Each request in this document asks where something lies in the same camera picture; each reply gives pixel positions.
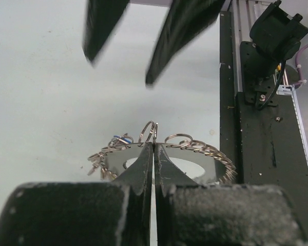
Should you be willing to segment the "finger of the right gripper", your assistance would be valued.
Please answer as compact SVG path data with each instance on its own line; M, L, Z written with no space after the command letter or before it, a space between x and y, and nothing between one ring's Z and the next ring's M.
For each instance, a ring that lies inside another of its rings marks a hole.
M152 87L174 55L216 22L224 4L224 0L171 2L146 72L146 86Z
M90 64L95 63L128 4L129 0L89 0L87 2L82 48Z

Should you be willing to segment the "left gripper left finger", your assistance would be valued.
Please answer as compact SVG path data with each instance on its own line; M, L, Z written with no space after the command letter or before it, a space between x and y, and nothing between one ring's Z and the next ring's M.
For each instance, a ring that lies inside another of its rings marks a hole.
M149 245L153 146L110 182L29 182L0 215L0 245Z

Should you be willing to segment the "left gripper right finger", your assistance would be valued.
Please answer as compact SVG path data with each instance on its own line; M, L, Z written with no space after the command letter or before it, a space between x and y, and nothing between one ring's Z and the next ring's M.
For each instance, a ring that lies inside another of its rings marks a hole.
M278 186L200 185L155 149L158 245L308 245Z

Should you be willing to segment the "metal disc with keyrings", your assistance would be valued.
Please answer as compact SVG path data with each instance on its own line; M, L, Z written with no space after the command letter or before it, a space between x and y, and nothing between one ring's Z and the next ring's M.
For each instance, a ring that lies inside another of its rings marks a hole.
M149 144L175 166L181 161L191 166L199 166L201 168L199 174L188 175L196 183L219 185L235 182L237 177L235 165L216 147L185 133L172 134L163 142L157 142L157 134L158 123L151 120L141 131L138 140L134 140L132 144L114 148L111 146L111 139L107 146L88 157L88 161L92 164L88 175L99 171L102 180L114 180L135 163L146 144Z

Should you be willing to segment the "key with blue tag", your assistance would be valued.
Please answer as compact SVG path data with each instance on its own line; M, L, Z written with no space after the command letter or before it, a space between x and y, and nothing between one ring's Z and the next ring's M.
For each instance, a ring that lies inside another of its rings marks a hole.
M134 143L134 139L125 133L123 135L114 135L113 139L111 140L111 146L116 148L117 146L126 146L128 144Z

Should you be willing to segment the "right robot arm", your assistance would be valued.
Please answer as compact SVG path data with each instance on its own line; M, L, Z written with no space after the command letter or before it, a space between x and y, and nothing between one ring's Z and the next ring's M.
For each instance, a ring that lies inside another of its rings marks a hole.
M111 32L122 17L128 1L88 1L83 52L94 64ZM224 1L172 1L161 33L156 42L145 83L153 86L166 66L184 46L215 23ZM301 24L302 16L289 17L280 9L281 1L271 3L253 24L249 36L253 48L242 65L243 82L266 80L281 68L275 87L269 96L256 91L253 103L262 110L272 103L282 82L286 61L299 50L308 28Z

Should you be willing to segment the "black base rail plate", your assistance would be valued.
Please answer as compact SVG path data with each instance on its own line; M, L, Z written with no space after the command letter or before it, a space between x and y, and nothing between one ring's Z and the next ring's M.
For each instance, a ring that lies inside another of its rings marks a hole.
M308 167L292 97L277 95L257 110L256 91L269 96L276 76L243 82L242 65L254 44L241 42L242 92L236 93L232 14L220 21L220 149L236 167L234 183L277 185L291 194L308 190Z

